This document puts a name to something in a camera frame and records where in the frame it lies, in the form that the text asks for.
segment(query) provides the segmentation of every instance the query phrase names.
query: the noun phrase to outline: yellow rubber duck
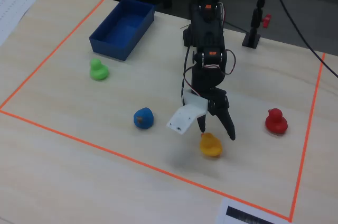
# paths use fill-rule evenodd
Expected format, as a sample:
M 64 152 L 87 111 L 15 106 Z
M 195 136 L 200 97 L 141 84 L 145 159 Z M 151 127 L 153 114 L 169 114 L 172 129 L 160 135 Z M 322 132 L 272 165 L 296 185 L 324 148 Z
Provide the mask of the yellow rubber duck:
M 202 133 L 200 150 L 206 156 L 217 157 L 222 153 L 222 144 L 220 140 L 211 133 Z

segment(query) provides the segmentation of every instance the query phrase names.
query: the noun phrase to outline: orange tape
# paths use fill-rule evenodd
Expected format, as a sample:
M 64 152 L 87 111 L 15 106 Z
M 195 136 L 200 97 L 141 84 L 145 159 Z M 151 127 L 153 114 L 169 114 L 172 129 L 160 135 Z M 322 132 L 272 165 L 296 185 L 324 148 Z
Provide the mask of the orange tape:
M 18 86 L 18 88 L 1 104 L 0 109 L 2 109 L 12 98 L 13 96 L 15 96 L 15 94 L 27 83 L 27 81 L 29 81 L 34 74 L 36 74 L 36 72 L 47 62 L 47 60 L 53 56 L 53 54 L 65 43 L 65 41 L 67 41 L 67 39 L 88 19 L 88 17 L 90 15 L 93 14 L 93 12 L 95 12 L 95 10 L 103 3 L 103 1 L 105 0 L 101 0 L 99 2 L 99 4 L 97 4 L 92 11 L 89 12 L 89 14 L 83 18 L 83 20 L 75 27 L 75 29 L 73 29 L 66 37 L 65 39 L 62 40 L 62 42 L 48 55 L 47 58 L 45 58 L 41 64 L 39 64 L 39 66 L 37 68 L 35 68 L 35 70 L 20 84 L 20 86 Z
M 105 152 L 107 152 L 107 153 L 113 154 L 113 155 L 115 155 L 115 156 L 121 157 L 121 158 L 126 159 L 126 160 L 129 160 L 129 161 L 131 161 L 131 162 L 137 163 L 137 164 L 142 165 L 142 166 L 144 166 L 144 167 L 148 167 L 149 169 L 158 171 L 158 172 L 160 172 L 160 173 L 162 173 L 162 174 L 171 176 L 171 177 L 176 178 L 176 179 L 178 179 L 178 180 L 181 180 L 181 181 L 183 181 L 183 182 L 186 182 L 186 183 L 195 185 L 195 186 L 200 187 L 200 188 L 202 188 L 202 189 L 205 189 L 205 190 L 207 190 L 207 191 L 211 191 L 211 192 L 216 193 L 216 194 L 218 194 L 218 195 L 221 195 L 221 196 L 223 196 L 223 197 L 227 197 L 227 198 L 229 198 L 229 199 L 236 200 L 236 201 L 241 202 L 241 203 L 243 203 L 243 204 L 246 204 L 246 205 L 248 205 L 248 206 L 254 207 L 254 208 L 259 209 L 259 210 L 261 210 L 261 211 L 264 211 L 264 212 L 267 212 L 267 213 L 269 213 L 269 214 L 272 214 L 272 215 L 275 215 L 275 216 L 277 216 L 277 217 L 280 217 L 280 218 L 282 218 L 282 219 L 284 219 L 284 220 L 288 220 L 288 219 L 289 219 L 289 217 L 286 217 L 286 216 L 284 216 L 284 215 L 282 215 L 282 214 L 280 214 L 280 213 L 273 212 L 273 211 L 271 211 L 271 210 L 269 210 L 269 209 L 266 209 L 266 208 L 264 208 L 264 207 L 260 207 L 260 206 L 258 206 L 258 205 L 256 205 L 256 204 L 253 204 L 253 203 L 250 203 L 250 202 L 248 202 L 248 201 L 245 201 L 245 200 L 236 198 L 236 197 L 231 196 L 231 195 L 229 195 L 229 194 L 226 194 L 226 193 L 224 193 L 224 192 L 221 192 L 221 191 L 215 190 L 215 189 L 213 189 L 213 188 L 207 187 L 207 186 L 205 186 L 205 185 L 203 185 L 203 184 L 196 183 L 196 182 L 191 181 L 191 180 L 189 180 L 189 179 L 183 178 L 183 177 L 181 177 L 181 176 L 179 176 L 179 175 L 175 175 L 175 174 L 170 173 L 170 172 L 168 172 L 168 171 L 159 169 L 159 168 L 157 168 L 157 167 L 155 167 L 155 166 L 152 166 L 152 165 L 150 165 L 150 164 L 141 162 L 141 161 L 139 161 L 139 160 L 137 160 L 137 159 L 131 158 L 131 157 L 126 156 L 126 155 L 124 155 L 124 154 L 117 153 L 117 152 L 115 152 L 115 151 L 113 151 L 113 150 L 110 150 L 110 149 L 107 149 L 107 148 L 105 148 L 105 147 L 103 147 L 103 146 L 99 146 L 99 145 L 96 145 L 96 144 L 94 144 L 94 143 L 91 143 L 91 142 L 88 142 L 88 141 L 84 141 L 84 140 L 82 140 L 82 139 L 80 139 L 80 138 L 76 138 L 76 137 L 71 136 L 71 135 L 68 135 L 68 134 L 66 134 L 66 133 L 59 132 L 59 131 L 54 130 L 54 129 L 51 129 L 51 128 L 47 127 L 47 126 L 40 125 L 40 124 L 38 124 L 38 123 L 36 123 L 36 122 L 30 121 L 30 120 L 28 120 L 28 119 L 26 119 L 26 118 L 19 117 L 19 116 L 17 116 L 17 115 L 8 113 L 8 112 L 3 111 L 3 110 L 0 110 L 0 113 L 5 114 L 5 115 L 8 115 L 8 116 L 11 116 L 11 117 L 14 117 L 14 118 L 16 118 L 16 119 L 19 119 L 19 120 L 21 120 L 21 121 L 27 122 L 27 123 L 29 123 L 29 124 L 31 124 L 31 125 L 35 125 L 35 126 L 40 127 L 40 128 L 42 128 L 42 129 L 48 130 L 48 131 L 50 131 L 50 132 L 59 134 L 59 135 L 64 136 L 64 137 L 66 137 L 66 138 L 72 139 L 72 140 L 74 140 L 74 141 L 81 142 L 81 143 L 86 144 L 86 145 L 91 146 L 91 147 L 95 147 L 95 148 L 100 149 L 100 150 L 102 150 L 102 151 L 105 151 Z
M 324 59 L 325 59 L 325 53 L 323 53 L 323 56 L 322 56 L 322 60 L 324 60 Z M 306 150 L 307 150 L 307 143 L 308 143 L 308 138 L 310 136 L 312 117 L 313 117 L 313 112 L 314 112 L 314 109 L 315 109 L 315 104 L 316 104 L 316 98 L 317 98 L 319 83 L 321 81 L 322 70 L 323 70 L 323 64 L 321 63 L 321 65 L 319 66 L 319 71 L 318 71 L 315 91 L 313 93 L 311 110 L 310 110 L 310 114 L 309 114 L 309 117 L 308 117 L 306 135 L 305 135 L 303 152 L 302 152 L 302 158 L 301 158 L 301 163 L 299 165 L 298 177 L 297 177 L 294 197 L 292 199 L 292 205 L 291 205 L 291 210 L 290 210 L 289 222 L 292 222 L 293 217 L 294 217 L 294 213 L 295 213 L 296 202 L 297 202 L 297 197 L 298 197 L 298 192 L 299 192 L 299 186 L 301 184 L 301 178 L 302 178 L 302 172 L 303 172 L 303 167 L 304 167 L 305 155 L 306 155 Z

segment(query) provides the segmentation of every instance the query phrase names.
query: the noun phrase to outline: red rubber duck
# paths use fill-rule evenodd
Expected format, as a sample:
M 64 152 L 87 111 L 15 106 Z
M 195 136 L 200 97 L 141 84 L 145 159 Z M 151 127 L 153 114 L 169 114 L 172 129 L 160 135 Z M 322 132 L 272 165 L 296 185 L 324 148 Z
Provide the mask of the red rubber duck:
M 287 129 L 287 121 L 280 109 L 270 109 L 265 120 L 266 128 L 272 133 L 283 134 Z

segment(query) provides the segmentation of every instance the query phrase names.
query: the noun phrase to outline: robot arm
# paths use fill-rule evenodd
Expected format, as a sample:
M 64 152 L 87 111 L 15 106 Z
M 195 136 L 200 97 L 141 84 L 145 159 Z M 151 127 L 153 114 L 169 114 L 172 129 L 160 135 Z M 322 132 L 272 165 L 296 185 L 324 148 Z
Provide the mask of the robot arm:
M 235 140 L 235 130 L 228 108 L 226 91 L 216 88 L 226 76 L 227 52 L 223 37 L 223 8 L 219 0 L 196 0 L 191 7 L 191 24 L 183 31 L 186 47 L 194 46 L 195 65 L 192 68 L 192 87 L 208 100 L 208 112 L 216 115 Z M 200 130 L 205 131 L 205 115 L 198 118 Z

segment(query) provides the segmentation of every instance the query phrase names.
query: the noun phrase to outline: blue container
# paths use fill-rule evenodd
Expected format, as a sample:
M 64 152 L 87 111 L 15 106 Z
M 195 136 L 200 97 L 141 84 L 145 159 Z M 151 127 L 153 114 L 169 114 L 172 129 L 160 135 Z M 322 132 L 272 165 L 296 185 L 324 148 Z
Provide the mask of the blue container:
M 121 0 L 89 37 L 93 52 L 126 60 L 154 21 L 155 6 Z

